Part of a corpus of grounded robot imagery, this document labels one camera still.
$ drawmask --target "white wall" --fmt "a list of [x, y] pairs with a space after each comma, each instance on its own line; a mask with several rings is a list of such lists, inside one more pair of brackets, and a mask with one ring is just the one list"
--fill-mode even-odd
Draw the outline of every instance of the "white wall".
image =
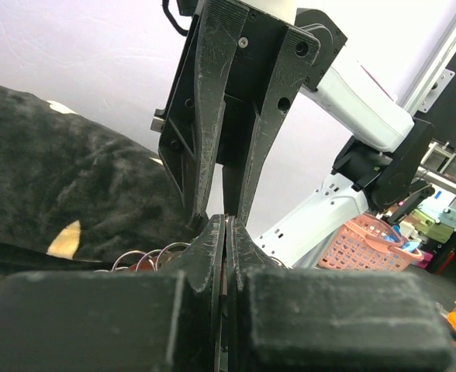
[[[456, 11], [456, 0], [299, 4], [325, 10], [366, 68], [397, 95]], [[183, 42], [160, 0], [0, 0], [0, 84], [64, 103], [152, 150], [159, 136], [150, 119], [164, 107]], [[306, 198], [348, 137], [298, 97], [264, 168], [249, 230], [262, 233]], [[209, 210], [221, 212], [219, 178], [213, 190]]]

